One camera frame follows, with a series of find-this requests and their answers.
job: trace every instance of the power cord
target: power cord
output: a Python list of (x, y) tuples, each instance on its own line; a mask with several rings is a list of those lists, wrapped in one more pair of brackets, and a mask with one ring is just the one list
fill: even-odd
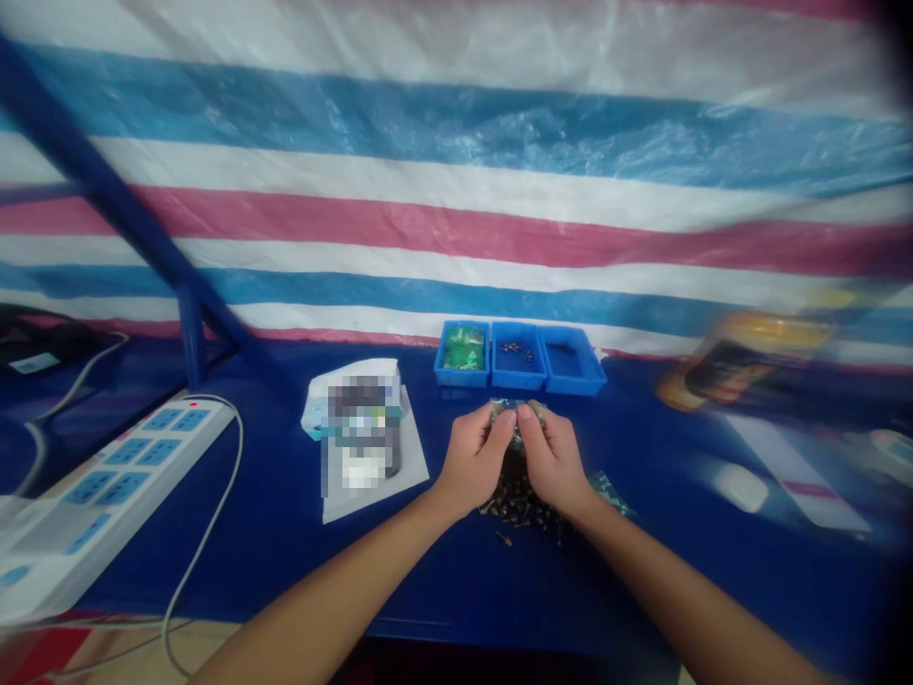
[(171, 621), (171, 615), (174, 613), (174, 607), (178, 603), (178, 597), (181, 596), (181, 591), (184, 589), (184, 586), (187, 583), (187, 579), (190, 578), (190, 574), (193, 573), (193, 569), (197, 565), (197, 561), (200, 559), (200, 555), (203, 553), (203, 548), (206, 546), (206, 542), (209, 540), (209, 534), (212, 533), (212, 529), (216, 525), (216, 520), (219, 518), (219, 514), (222, 512), (222, 508), (225, 506), (225, 501), (231, 494), (231, 488), (234, 487), (235, 478), (238, 476), (239, 468), (241, 468), (241, 456), (244, 452), (244, 422), (241, 419), (241, 412), (238, 411), (238, 407), (236, 407), (225, 398), (219, 397), (218, 395), (194, 394), (187, 395), (182, 399), (220, 401), (235, 413), (235, 419), (238, 420), (238, 454), (235, 456), (235, 467), (231, 471), (231, 477), (228, 479), (228, 484), (225, 486), (225, 491), (222, 494), (222, 499), (219, 500), (219, 504), (216, 506), (216, 510), (212, 514), (212, 519), (209, 520), (209, 525), (206, 526), (206, 531), (203, 533), (203, 538), (200, 540), (200, 544), (197, 546), (197, 551), (194, 553), (193, 558), (190, 560), (190, 564), (187, 566), (187, 570), (184, 571), (184, 577), (181, 578), (181, 582), (178, 583), (178, 587), (174, 591), (174, 595), (171, 596), (171, 601), (168, 602), (168, 609), (165, 611), (165, 617), (162, 619), (161, 638), (162, 643), (165, 647), (165, 656), (175, 671), (183, 675), (185, 678), (190, 678), (192, 674), (184, 667), (182, 667), (174, 655), (171, 653), (171, 642), (168, 639), (168, 623)]
[(26, 430), (29, 431), (31, 438), (35, 442), (35, 459), (32, 462), (31, 468), (26, 474), (26, 477), (22, 480), (22, 482), (19, 483), (19, 487), (16, 488), (16, 491), (12, 494), (13, 497), (22, 497), (29, 491), (30, 487), (35, 483), (35, 480), (41, 474), (41, 470), (45, 467), (45, 461), (48, 459), (48, 442), (45, 440), (45, 434), (42, 432), (41, 427), (38, 425), (38, 421), (49, 419), (61, 409), (66, 407), (76, 396), (76, 393), (79, 392), (79, 389), (83, 386), (83, 383), (86, 382), (86, 378), (89, 372), (92, 370), (92, 367), (99, 360), (111, 354), (115, 350), (120, 349), (127, 343), (127, 341), (130, 340), (130, 337), (126, 333), (117, 332), (114, 333), (114, 335), (120, 336), (121, 340), (92, 357), (92, 359), (90, 359), (88, 363), (83, 367), (83, 370), (80, 372), (79, 376), (76, 377), (76, 380), (73, 382), (73, 385), (70, 386), (67, 394), (64, 395), (60, 401), (54, 404), (44, 414), (26, 421)]
[[(162, 641), (162, 644), (165, 648), (165, 656), (167, 657), (168, 662), (171, 664), (171, 667), (174, 668), (175, 671), (177, 671), (179, 674), (181, 674), (185, 678), (190, 678), (192, 676), (192, 673), (190, 673), (187, 669), (185, 669), (183, 666), (181, 666), (181, 664), (179, 664), (177, 659), (175, 658), (174, 654), (171, 652), (170, 635), (172, 633), (174, 633), (175, 631), (181, 630), (182, 628), (189, 625), (193, 621), (189, 620), (189, 621), (182, 623), (181, 625), (171, 627), (170, 626), (171, 617), (174, 614), (174, 608), (177, 605), (178, 598), (181, 596), (181, 592), (187, 583), (187, 579), (190, 578), (190, 574), (193, 573), (193, 569), (196, 567), (197, 561), (200, 559), (200, 556), (203, 553), (203, 549), (209, 540), (209, 535), (212, 533), (212, 529), (216, 525), (216, 521), (219, 518), (219, 514), (222, 513), (222, 509), (225, 506), (225, 502), (228, 500), (228, 496), (231, 494), (232, 487), (234, 487), (235, 479), (238, 476), (238, 471), (241, 467), (241, 457), (243, 455), (243, 450), (244, 450), (244, 422), (241, 418), (241, 412), (238, 411), (238, 407), (236, 407), (230, 401), (228, 401), (225, 398), (220, 397), (218, 395), (192, 394), (192, 395), (185, 395), (181, 399), (182, 400), (215, 400), (215, 401), (221, 402), (222, 404), (227, 406), (229, 409), (231, 409), (232, 412), (234, 412), (235, 419), (238, 421), (238, 453), (235, 456), (235, 465), (234, 465), (234, 468), (232, 469), (231, 476), (228, 479), (228, 484), (225, 486), (225, 490), (222, 494), (222, 498), (219, 500), (219, 504), (216, 506), (216, 510), (213, 512), (212, 518), (209, 520), (209, 524), (206, 526), (206, 530), (203, 533), (203, 537), (200, 540), (200, 544), (197, 545), (197, 551), (194, 553), (193, 558), (190, 560), (190, 563), (187, 566), (187, 570), (184, 572), (184, 576), (181, 578), (181, 581), (178, 583), (178, 587), (175, 589), (174, 594), (171, 596), (171, 600), (168, 602), (168, 608), (165, 611), (165, 616), (162, 619), (155, 619), (155, 620), (120, 621), (120, 622), (103, 621), (100, 619), (88, 619), (88, 620), (74, 619), (71, 621), (60, 621), (60, 622), (56, 622), (56, 623), (52, 623), (52, 622), (43, 623), (43, 624), (38, 623), (38, 624), (35, 624), (34, 626), (29, 626), (29, 627), (21, 629), (21, 630), (37, 630), (39, 628), (63, 628), (63, 627), (87, 627), (87, 628), (89, 628), (90, 627), (90, 628), (100, 628), (102, 630), (137, 630), (137, 629), (149, 628), (149, 627), (154, 626), (154, 627), (161, 627), (161, 632), (158, 635), (156, 635), (155, 637), (146, 640), (145, 642), (141, 642), (138, 645), (130, 647), (127, 650), (119, 652), (116, 655), (109, 656), (108, 658), (102, 659), (101, 661), (98, 661), (96, 663), (89, 664), (88, 666), (83, 666), (83, 667), (77, 668), (77, 669), (71, 669), (69, 671), (57, 671), (57, 672), (50, 671), (48, 673), (39, 675), (36, 678), (33, 678), (32, 680), (29, 680), (29, 681), (23, 683), (22, 685), (33, 685), (33, 683), (38, 682), (42, 678), (57, 680), (57, 679), (63, 679), (63, 678), (67, 678), (67, 677), (74, 677), (77, 675), (84, 675), (84, 674), (90, 673), (91, 671), (94, 671), (96, 669), (107, 666), (109, 663), (112, 663), (124, 656), (132, 654), (132, 653), (136, 652), (137, 650), (140, 650), (158, 640)], [(53, 411), (58, 411), (62, 406), (63, 405), (61, 404), (60, 407), (54, 407)], [(36, 419), (35, 421), (40, 420), (44, 417), (45, 417), (45, 415), (43, 415), (42, 417), (38, 417), (38, 419)]]
[[(181, 625), (176, 625), (173, 628), (169, 629), (169, 632), (174, 633), (175, 631), (179, 631), (182, 628), (186, 628), (191, 623), (193, 623), (192, 620), (185, 621)], [(34, 685), (35, 683), (41, 682), (42, 680), (45, 680), (45, 679), (47, 679), (47, 680), (64, 680), (66, 678), (71, 678), (71, 677), (76, 677), (78, 675), (85, 675), (85, 674), (91, 673), (92, 671), (96, 671), (97, 669), (100, 669), (104, 666), (112, 664), (115, 661), (118, 661), (118, 660), (124, 658), (125, 656), (131, 655), (134, 652), (139, 652), (144, 647), (148, 647), (150, 644), (157, 642), (159, 639), (161, 639), (161, 637), (162, 636), (151, 637), (148, 640), (144, 640), (144, 641), (140, 642), (138, 645), (133, 645), (129, 649), (125, 649), (122, 652), (118, 652), (116, 655), (109, 656), (107, 658), (102, 659), (101, 661), (96, 661), (95, 663), (89, 664), (88, 666), (80, 666), (79, 668), (68, 669), (66, 671), (48, 671), (46, 673), (36, 675), (34, 678), (26, 680), (24, 683), (22, 683), (22, 685)]]

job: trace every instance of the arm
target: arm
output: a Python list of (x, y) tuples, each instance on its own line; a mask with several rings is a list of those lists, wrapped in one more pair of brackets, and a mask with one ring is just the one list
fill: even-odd
[(192, 682), (329, 680), (422, 555), (495, 491), (515, 420), (514, 412), (501, 414), (487, 441), (488, 404), (454, 421), (444, 467), (430, 490), (257, 614)]
[(571, 422), (529, 407), (517, 412), (530, 484), (590, 541), (702, 685), (825, 683), (764, 623), (591, 488)]

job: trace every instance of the hand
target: hand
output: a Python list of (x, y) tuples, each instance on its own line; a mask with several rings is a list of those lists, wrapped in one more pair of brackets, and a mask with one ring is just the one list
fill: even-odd
[(490, 404), (454, 421), (444, 468), (428, 496), (437, 509), (455, 519), (487, 502), (497, 487), (504, 452), (514, 438), (516, 413), (501, 412), (495, 425), (491, 423)]
[(548, 409), (545, 429), (526, 404), (517, 407), (520, 435), (526, 448), (530, 484), (541, 499), (564, 515), (589, 501), (594, 492), (583, 473), (577, 438), (568, 419)]

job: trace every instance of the forearm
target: forearm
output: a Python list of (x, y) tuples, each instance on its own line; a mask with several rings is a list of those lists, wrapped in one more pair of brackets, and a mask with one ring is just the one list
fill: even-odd
[(701, 685), (826, 682), (764, 623), (599, 496), (569, 518)]
[(323, 683), (453, 517), (419, 497), (241, 628), (194, 683)]

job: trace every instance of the white stripe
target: white stripe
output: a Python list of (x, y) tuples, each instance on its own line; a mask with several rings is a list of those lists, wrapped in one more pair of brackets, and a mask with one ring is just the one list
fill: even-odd
[[(840, 200), (796, 200), (739, 190), (532, 173), (482, 166), (393, 162), (344, 155), (94, 138), (128, 183), (373, 200), (493, 212), (656, 232), (707, 230), (764, 217), (834, 225), (905, 222), (913, 186)], [(0, 133), (0, 183), (62, 177), (17, 133)]]
[[(842, 279), (730, 270), (685, 264), (615, 264), (598, 268), (551, 268), (471, 257), (450, 257), (387, 247), (178, 239), (178, 247), (201, 268), (291, 273), (346, 273), (409, 278), (538, 292), (595, 290), (666, 295), (763, 307), (782, 314), (802, 309), (816, 290)], [(116, 236), (0, 235), (3, 261), (17, 266), (88, 264), (145, 266)]]
[(156, 59), (900, 119), (877, 27), (647, 0), (15, 0), (13, 40)]
[[(52, 300), (40, 293), (0, 290), (0, 300), (27, 304), (69, 314), (77, 319), (124, 319), (135, 322), (178, 320), (178, 306), (167, 298), (78, 298)], [(267, 330), (328, 328), (363, 333), (437, 337), (443, 323), (452, 319), (479, 321), (523, 321), (538, 325), (555, 322), (503, 320), (459, 314), (426, 314), (362, 306), (313, 306), (309, 304), (241, 304), (231, 306), (245, 324)], [(594, 347), (633, 355), (679, 357), (693, 352), (700, 340), (651, 333), (632, 328), (580, 325)], [(839, 363), (854, 365), (913, 365), (913, 348), (871, 342), (836, 342), (825, 355)]]
[(173, 298), (71, 298), (57, 300), (40, 292), (0, 289), (0, 302), (38, 307), (74, 319), (134, 322), (178, 321), (178, 301)]

